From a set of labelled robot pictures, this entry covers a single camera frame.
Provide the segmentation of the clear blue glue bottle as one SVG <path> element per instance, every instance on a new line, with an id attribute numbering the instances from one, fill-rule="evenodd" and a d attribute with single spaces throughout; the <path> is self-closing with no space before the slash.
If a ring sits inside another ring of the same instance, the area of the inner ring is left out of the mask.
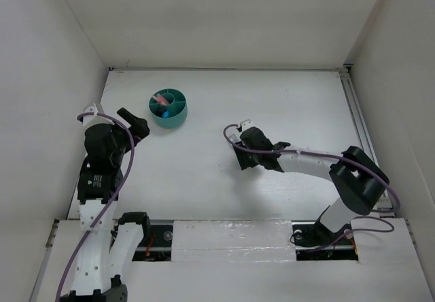
<path id="1" fill-rule="evenodd" d="M 237 144 L 237 143 L 240 142 L 240 138 L 239 138 L 239 136 L 236 135 L 236 134 L 230 134 L 230 135 L 228 136 L 228 139 L 229 139 L 229 141 L 230 141 L 232 144 Z"/>

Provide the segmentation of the blue black highlighter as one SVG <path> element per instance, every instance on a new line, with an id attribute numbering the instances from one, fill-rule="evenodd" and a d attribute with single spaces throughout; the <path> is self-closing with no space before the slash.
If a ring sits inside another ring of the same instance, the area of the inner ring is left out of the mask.
<path id="1" fill-rule="evenodd" d="M 169 112 L 167 110 L 159 110 L 157 112 L 157 116 L 159 116 L 161 118 L 168 118 L 169 117 Z"/>

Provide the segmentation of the teal round divided container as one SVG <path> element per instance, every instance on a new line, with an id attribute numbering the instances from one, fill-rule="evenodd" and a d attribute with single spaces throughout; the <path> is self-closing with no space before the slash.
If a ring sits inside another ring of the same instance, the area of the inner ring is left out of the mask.
<path id="1" fill-rule="evenodd" d="M 148 105 L 154 122 L 164 129 L 176 129 L 180 127 L 185 122 L 188 115 L 188 106 L 184 94 L 173 88 L 159 90 L 154 93 L 154 95 L 156 94 L 161 94 L 170 102 L 170 104 L 161 105 L 153 100 L 152 97 L 150 98 Z M 159 110 L 167 110 L 169 112 L 169 117 L 161 118 L 157 116 Z"/>

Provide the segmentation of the pink pen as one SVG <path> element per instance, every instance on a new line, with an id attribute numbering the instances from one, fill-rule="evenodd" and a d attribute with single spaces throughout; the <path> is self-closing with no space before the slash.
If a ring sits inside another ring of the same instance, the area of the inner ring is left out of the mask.
<path id="1" fill-rule="evenodd" d="M 161 94 L 152 95 L 153 100 L 161 105 L 169 105 L 170 102 L 164 98 Z"/>

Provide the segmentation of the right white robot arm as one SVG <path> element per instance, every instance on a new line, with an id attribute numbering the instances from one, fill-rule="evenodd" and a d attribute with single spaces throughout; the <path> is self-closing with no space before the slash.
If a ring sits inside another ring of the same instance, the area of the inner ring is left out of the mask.
<path id="1" fill-rule="evenodd" d="M 341 155 L 291 148 L 288 142 L 273 144 L 250 121 L 236 127 L 231 143 L 242 170 L 261 166 L 279 173 L 301 173 L 334 184 L 338 199 L 327 207 L 309 234 L 324 244 L 330 243 L 358 216 L 368 216 L 389 187 L 388 177 L 357 146 Z"/>

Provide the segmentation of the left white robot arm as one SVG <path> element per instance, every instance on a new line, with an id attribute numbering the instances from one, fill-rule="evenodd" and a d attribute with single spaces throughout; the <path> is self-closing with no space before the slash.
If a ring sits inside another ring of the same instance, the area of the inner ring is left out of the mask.
<path id="1" fill-rule="evenodd" d="M 88 107 L 77 117 L 86 150 L 77 183 L 82 238 L 62 274 L 56 301 L 126 301 L 126 274 L 136 249 L 151 239 L 146 212 L 114 219 L 135 148 L 150 134 L 145 119 L 125 108 L 117 114 L 121 119 Z"/>

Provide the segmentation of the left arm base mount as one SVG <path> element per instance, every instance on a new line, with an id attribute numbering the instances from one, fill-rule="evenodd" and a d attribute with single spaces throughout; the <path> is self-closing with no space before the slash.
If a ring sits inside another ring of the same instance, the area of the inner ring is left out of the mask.
<path id="1" fill-rule="evenodd" d="M 133 261 L 169 262 L 173 243 L 173 220 L 151 220 L 151 233 L 137 247 Z"/>

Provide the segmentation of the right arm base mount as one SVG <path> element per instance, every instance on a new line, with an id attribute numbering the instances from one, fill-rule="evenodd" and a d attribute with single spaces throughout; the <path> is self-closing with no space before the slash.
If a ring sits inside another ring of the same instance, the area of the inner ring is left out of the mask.
<path id="1" fill-rule="evenodd" d="M 295 246 L 297 261 L 357 261 L 358 252 L 350 223 L 345 223 L 336 233 L 329 231 L 320 221 L 295 221 L 292 223 L 290 243 Z"/>

